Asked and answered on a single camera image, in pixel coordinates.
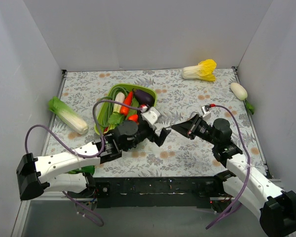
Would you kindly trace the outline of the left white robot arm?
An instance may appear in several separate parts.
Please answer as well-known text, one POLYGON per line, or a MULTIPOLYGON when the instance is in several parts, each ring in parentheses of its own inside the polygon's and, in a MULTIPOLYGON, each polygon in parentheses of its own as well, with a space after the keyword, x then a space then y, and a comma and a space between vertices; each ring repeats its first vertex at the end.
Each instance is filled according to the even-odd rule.
POLYGON ((170 130, 163 128, 157 135, 145 121, 136 124, 127 120, 104 136, 102 143, 91 142, 78 148, 77 153, 63 152, 53 157, 23 155, 16 169, 20 200, 39 197, 51 187, 48 180, 80 167, 98 165, 120 158, 123 151, 136 147, 145 139, 158 146, 163 145, 170 130))

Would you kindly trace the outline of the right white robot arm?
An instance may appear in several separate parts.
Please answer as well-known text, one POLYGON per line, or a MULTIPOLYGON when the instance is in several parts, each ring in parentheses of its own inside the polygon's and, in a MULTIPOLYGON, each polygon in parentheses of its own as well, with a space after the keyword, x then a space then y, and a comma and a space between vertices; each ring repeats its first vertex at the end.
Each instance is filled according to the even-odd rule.
POLYGON ((284 191, 251 166, 231 139, 229 121, 218 118, 208 125, 195 115, 171 128, 188 139, 199 137, 213 145, 215 159, 231 172, 230 177, 213 184, 217 195, 233 196, 258 218, 269 237, 285 237, 296 231, 296 193, 284 191))

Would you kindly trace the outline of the brass padlock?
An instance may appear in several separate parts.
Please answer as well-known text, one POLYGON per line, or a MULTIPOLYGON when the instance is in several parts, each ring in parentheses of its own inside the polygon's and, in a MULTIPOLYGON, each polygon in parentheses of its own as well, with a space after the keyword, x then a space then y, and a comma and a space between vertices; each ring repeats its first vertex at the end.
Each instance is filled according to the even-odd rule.
POLYGON ((191 114, 190 114, 190 119, 193 118, 194 116, 200 116, 200 113, 198 111, 193 111, 191 114))

